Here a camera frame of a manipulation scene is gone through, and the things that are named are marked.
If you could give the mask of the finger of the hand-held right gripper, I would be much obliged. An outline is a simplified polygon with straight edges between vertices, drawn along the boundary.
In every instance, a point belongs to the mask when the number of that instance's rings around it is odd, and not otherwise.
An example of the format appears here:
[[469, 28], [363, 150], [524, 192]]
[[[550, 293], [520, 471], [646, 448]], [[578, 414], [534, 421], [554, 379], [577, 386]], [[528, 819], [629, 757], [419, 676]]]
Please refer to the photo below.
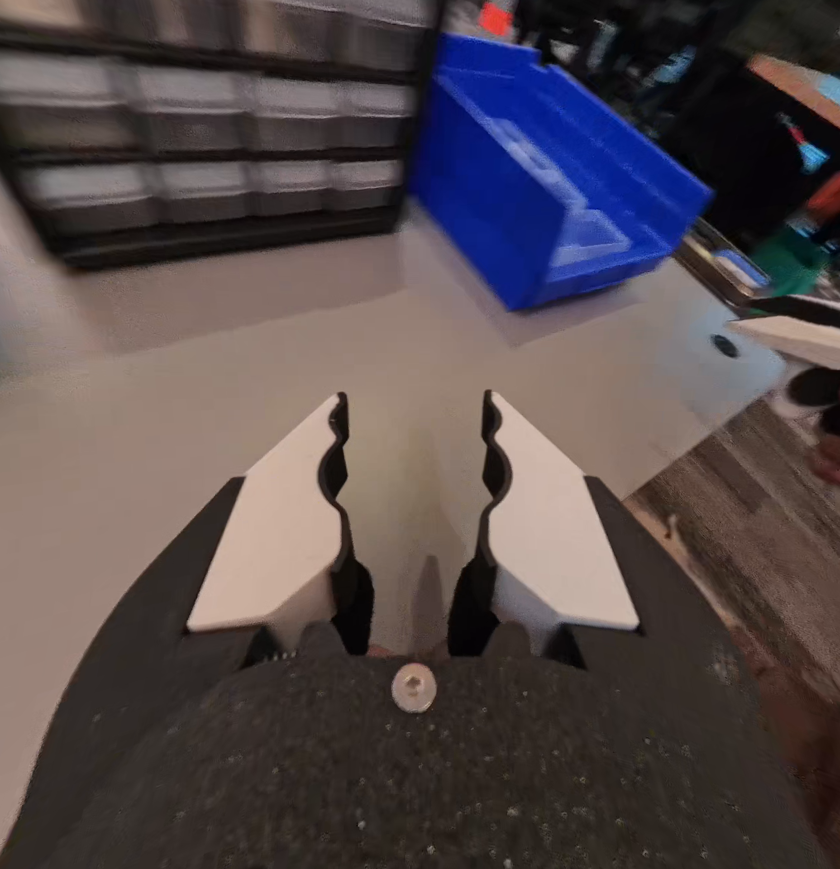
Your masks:
[[840, 302], [814, 296], [775, 296], [752, 301], [751, 309], [766, 315], [840, 328]]
[[772, 315], [731, 320], [727, 329], [801, 363], [840, 370], [840, 328]]

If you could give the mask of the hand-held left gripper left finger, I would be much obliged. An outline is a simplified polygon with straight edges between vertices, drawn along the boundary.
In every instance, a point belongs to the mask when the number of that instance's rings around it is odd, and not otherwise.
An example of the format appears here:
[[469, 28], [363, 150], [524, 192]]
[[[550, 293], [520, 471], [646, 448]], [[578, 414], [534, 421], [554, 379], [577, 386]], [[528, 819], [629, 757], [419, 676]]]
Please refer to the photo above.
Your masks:
[[283, 652], [332, 624], [349, 654], [370, 647], [374, 588], [339, 503], [349, 402], [333, 394], [243, 475], [197, 599], [193, 634], [264, 628]]

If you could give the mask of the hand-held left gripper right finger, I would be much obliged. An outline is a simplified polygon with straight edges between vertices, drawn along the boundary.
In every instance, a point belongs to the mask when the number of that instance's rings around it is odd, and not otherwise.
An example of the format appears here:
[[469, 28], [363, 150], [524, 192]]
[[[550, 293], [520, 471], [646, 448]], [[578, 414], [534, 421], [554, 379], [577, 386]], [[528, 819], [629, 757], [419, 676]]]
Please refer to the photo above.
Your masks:
[[579, 658], [575, 627], [633, 633], [640, 618], [589, 479], [500, 394], [482, 398], [477, 544], [449, 610], [449, 656], [479, 657], [506, 623], [530, 652]]

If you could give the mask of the blue plastic bin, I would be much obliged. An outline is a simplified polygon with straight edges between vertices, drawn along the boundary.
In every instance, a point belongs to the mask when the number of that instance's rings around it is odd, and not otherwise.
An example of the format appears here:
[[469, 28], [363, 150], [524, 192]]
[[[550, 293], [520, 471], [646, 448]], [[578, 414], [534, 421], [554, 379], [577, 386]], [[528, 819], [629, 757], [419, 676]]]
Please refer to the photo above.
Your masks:
[[410, 191], [510, 311], [622, 284], [713, 191], [535, 49], [439, 40]]

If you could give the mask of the person's right hand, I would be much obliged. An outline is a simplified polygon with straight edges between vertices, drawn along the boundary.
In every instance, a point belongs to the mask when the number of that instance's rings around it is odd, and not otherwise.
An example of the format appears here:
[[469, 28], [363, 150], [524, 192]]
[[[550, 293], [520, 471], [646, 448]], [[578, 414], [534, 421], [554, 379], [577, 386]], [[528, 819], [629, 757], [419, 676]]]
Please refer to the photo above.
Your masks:
[[840, 392], [836, 404], [821, 413], [809, 463], [817, 477], [840, 487]]

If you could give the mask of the green object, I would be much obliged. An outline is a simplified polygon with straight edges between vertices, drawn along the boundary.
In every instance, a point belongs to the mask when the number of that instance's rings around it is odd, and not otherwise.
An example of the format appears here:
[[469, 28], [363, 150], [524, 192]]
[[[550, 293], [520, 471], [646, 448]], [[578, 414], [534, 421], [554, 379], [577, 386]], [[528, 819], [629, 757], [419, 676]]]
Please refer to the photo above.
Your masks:
[[750, 259], [768, 277], [771, 297], [808, 296], [827, 268], [830, 254], [824, 246], [785, 225], [760, 243]]

